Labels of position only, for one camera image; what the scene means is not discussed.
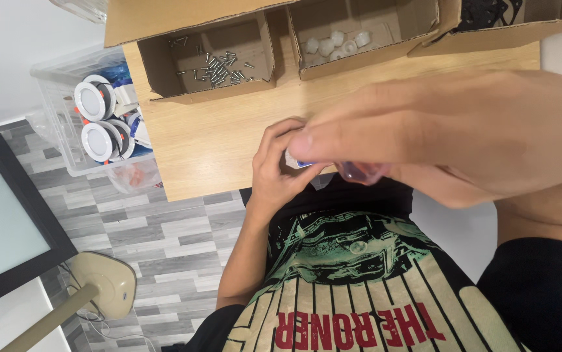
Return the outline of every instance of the plastic storage basket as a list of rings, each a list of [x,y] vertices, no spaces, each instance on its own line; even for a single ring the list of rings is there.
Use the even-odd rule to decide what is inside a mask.
[[[42,92],[44,113],[57,132],[59,150],[71,176],[86,175],[155,157],[150,153],[102,165],[90,158],[81,144],[83,123],[81,114],[74,111],[74,87],[86,76],[125,61],[121,47],[103,49],[103,46],[98,45],[31,67],[29,73],[35,77]]]

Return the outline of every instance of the wooden desk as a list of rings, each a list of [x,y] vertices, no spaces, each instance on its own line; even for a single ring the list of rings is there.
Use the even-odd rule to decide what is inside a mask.
[[[515,49],[400,58],[301,81],[285,11],[267,16],[275,51],[277,88],[264,92],[192,105],[150,102],[149,99],[161,97],[151,92],[138,45],[123,46],[168,200],[250,187],[251,158],[266,126],[289,116],[313,116],[368,83],[462,68],[540,68],[540,44],[533,43]]]

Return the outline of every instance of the right hand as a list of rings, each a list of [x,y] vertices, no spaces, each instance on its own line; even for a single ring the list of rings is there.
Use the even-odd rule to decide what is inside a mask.
[[[548,204],[562,202],[562,76],[451,73],[373,84],[309,121],[289,150],[299,160],[387,163],[386,176],[452,208],[533,194],[511,205],[562,216]]]

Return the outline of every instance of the black t-shirt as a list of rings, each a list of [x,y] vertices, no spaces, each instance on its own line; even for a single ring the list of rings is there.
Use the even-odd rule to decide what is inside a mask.
[[[499,246],[475,286],[409,219],[320,211],[271,226],[268,255],[184,351],[562,351],[562,241]]]

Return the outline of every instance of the person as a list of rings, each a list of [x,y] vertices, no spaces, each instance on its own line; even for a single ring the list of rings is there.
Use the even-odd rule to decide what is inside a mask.
[[[280,171],[288,149],[317,161]],[[367,187],[333,161],[381,163]],[[493,201],[476,285],[409,220],[416,188]],[[562,76],[451,73],[373,84],[266,129],[216,311],[185,351],[562,351]]]

